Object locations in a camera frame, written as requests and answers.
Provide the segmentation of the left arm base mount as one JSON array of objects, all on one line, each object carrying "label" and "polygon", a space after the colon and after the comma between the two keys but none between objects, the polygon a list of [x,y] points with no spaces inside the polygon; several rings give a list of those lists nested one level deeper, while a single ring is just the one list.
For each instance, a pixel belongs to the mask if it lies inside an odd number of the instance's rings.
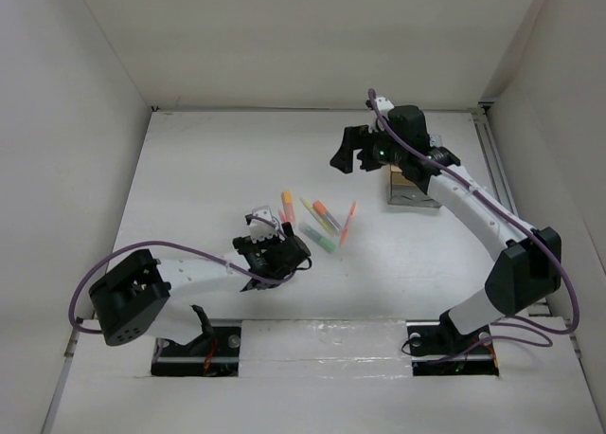
[{"label": "left arm base mount", "polygon": [[238,377],[241,350],[239,320],[212,324],[201,306],[192,305],[198,334],[186,345],[158,338],[151,375],[155,377]]}]

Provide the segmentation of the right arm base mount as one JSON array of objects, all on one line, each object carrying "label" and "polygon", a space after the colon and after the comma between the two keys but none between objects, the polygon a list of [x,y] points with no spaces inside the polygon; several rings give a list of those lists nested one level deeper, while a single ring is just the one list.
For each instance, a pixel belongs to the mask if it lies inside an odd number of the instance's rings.
[{"label": "right arm base mount", "polygon": [[488,326],[452,343],[438,337],[439,327],[436,321],[406,323],[401,351],[411,357],[414,377],[500,375],[492,344],[479,344],[490,336]]}]

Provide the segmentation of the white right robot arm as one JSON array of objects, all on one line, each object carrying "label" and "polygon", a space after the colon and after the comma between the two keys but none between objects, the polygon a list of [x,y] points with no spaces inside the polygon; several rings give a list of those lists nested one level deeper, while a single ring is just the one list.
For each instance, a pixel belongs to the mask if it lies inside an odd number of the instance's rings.
[{"label": "white right robot arm", "polygon": [[424,194],[448,209],[487,249],[493,267],[484,286],[444,312],[426,337],[457,353],[480,329],[513,316],[561,286],[561,238],[507,211],[470,176],[460,159],[431,142],[424,113],[416,105],[388,99],[368,101],[374,120],[345,128],[330,164],[343,173],[358,160],[366,172],[393,166]]}]

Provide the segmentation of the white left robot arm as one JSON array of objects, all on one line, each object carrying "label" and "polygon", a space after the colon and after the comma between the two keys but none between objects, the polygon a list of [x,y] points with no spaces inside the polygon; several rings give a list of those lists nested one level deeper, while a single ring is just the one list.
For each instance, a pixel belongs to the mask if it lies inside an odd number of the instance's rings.
[{"label": "white left robot arm", "polygon": [[117,347],[149,335],[204,353],[214,334],[203,297],[278,288],[312,266],[311,251],[295,235],[233,243],[224,256],[159,240],[120,249],[123,261],[88,291],[105,343]]}]

